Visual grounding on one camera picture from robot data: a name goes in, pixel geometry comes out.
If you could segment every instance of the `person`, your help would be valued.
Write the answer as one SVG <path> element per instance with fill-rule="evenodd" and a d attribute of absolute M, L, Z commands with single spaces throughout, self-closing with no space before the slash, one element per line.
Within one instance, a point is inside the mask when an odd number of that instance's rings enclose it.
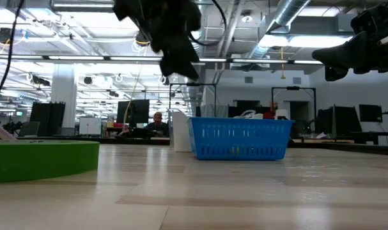
<path fill-rule="evenodd" d="M 168 136 L 168 125 L 162 122 L 162 113 L 156 112 L 154 114 L 154 122 L 148 124 L 146 129 L 156 131 L 159 135 Z"/>
<path fill-rule="evenodd" d="M 270 111 L 263 114 L 263 119 L 275 119 L 276 110 L 279 107 L 277 102 L 270 102 Z"/>

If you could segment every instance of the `blue plastic basket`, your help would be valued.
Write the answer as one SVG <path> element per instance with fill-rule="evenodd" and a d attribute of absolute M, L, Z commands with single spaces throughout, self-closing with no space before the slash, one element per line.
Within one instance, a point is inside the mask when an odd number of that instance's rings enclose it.
<path fill-rule="evenodd" d="M 189 118 L 192 151 L 198 160 L 280 160 L 293 121 Z"/>

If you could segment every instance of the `column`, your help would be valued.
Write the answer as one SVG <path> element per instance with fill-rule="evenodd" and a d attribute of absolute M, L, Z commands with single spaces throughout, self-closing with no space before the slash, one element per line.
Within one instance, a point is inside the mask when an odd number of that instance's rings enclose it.
<path fill-rule="evenodd" d="M 52 94 L 50 97 L 52 103 L 66 103 L 62 127 L 74 128 L 77 98 L 77 77 L 75 76 L 74 65 L 54 65 Z"/>

